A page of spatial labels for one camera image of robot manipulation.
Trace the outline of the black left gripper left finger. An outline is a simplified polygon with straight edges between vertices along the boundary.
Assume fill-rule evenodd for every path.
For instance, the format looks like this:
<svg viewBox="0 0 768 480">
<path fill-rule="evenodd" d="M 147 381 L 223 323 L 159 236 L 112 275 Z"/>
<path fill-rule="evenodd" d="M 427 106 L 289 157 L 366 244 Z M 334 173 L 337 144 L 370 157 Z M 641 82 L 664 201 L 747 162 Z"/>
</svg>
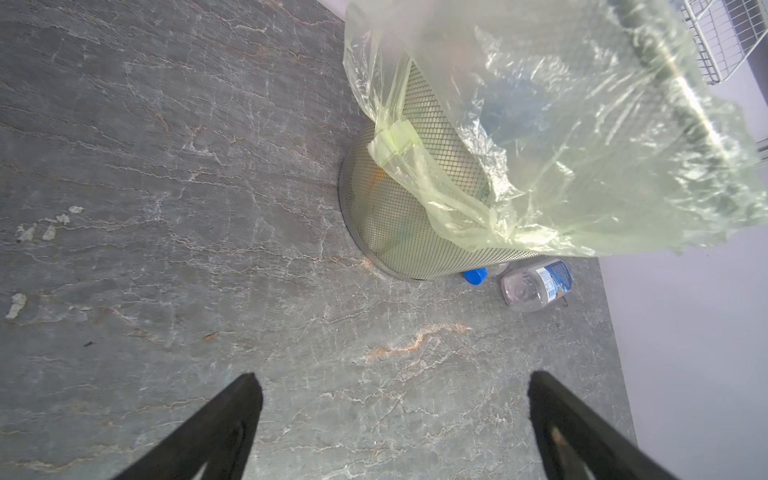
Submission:
<svg viewBox="0 0 768 480">
<path fill-rule="evenodd" d="M 263 407 L 253 373 L 242 374 L 118 479 L 241 479 Z"/>
</svg>

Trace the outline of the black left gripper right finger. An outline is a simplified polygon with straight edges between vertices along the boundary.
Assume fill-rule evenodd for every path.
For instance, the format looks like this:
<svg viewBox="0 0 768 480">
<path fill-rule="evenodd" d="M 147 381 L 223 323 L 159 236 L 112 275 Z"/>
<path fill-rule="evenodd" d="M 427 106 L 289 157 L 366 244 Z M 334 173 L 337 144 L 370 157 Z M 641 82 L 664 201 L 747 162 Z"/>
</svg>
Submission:
<svg viewBox="0 0 768 480">
<path fill-rule="evenodd" d="M 530 420 L 549 479 L 671 479 L 546 371 L 531 374 Z"/>
</svg>

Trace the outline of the water bottle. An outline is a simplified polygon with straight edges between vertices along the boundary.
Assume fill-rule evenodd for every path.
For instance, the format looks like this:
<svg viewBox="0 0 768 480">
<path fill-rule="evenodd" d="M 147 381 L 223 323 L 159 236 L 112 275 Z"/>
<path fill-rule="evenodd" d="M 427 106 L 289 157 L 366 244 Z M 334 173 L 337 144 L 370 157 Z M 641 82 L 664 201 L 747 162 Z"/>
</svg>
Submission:
<svg viewBox="0 0 768 480">
<path fill-rule="evenodd" d="M 530 313 L 568 294 L 573 276 L 563 260 L 547 259 L 525 267 L 508 267 L 500 275 L 499 285 L 509 308 Z"/>
</svg>

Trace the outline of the blue cap bottle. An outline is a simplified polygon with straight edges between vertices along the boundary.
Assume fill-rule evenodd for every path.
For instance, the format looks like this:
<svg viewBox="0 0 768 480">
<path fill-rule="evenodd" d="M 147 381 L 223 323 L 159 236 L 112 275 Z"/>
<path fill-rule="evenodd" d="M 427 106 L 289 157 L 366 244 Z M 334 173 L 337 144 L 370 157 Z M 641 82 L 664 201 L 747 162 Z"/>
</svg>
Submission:
<svg viewBox="0 0 768 480">
<path fill-rule="evenodd" d="M 462 272 L 461 276 L 469 284 L 477 286 L 486 281 L 494 281 L 507 267 L 507 264 L 492 265 Z"/>
</svg>

